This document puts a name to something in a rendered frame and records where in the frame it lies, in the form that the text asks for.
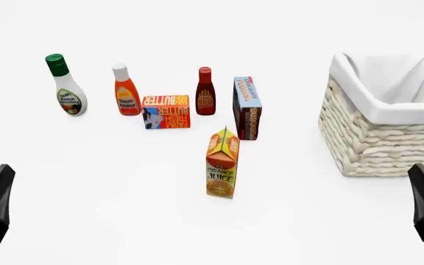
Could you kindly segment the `woven basket with white liner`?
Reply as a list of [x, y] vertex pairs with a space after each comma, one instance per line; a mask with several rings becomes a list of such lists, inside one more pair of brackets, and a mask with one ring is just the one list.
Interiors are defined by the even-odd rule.
[[333, 56], [318, 121], [347, 177], [403, 177], [424, 165], [424, 52]]

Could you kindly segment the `orange juice carton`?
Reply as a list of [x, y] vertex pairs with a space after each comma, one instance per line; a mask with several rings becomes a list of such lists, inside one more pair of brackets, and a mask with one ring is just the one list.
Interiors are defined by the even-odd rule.
[[213, 134], [206, 159], [206, 192], [208, 195], [232, 199], [239, 161], [240, 140], [228, 128]]

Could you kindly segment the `ranch dressing bottle green cap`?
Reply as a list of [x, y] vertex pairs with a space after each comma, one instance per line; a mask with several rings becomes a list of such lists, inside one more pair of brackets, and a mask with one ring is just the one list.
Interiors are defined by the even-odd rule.
[[61, 54], [50, 54], [45, 58], [56, 83], [56, 97], [61, 108], [70, 116], [82, 115], [88, 100], [81, 87], [74, 81]]

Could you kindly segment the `butter box red and blue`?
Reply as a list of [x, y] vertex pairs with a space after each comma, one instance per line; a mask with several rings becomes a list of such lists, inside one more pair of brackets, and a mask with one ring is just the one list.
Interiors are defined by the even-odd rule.
[[145, 96], [141, 103], [147, 130], [189, 128], [189, 96]]

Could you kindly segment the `chocolate pudding box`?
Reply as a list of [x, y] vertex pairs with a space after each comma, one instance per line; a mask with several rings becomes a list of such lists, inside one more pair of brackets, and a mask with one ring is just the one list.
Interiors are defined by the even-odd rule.
[[235, 77], [233, 83], [233, 114], [238, 138], [255, 141], [258, 138], [261, 101], [252, 77]]

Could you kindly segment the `dark red BBQ sauce bottle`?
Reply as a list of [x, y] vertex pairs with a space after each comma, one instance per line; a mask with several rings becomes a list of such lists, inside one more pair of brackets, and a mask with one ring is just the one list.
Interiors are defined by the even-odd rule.
[[210, 116], [216, 112], [216, 94], [211, 80], [211, 68], [199, 68], [199, 82], [196, 90], [196, 112]]

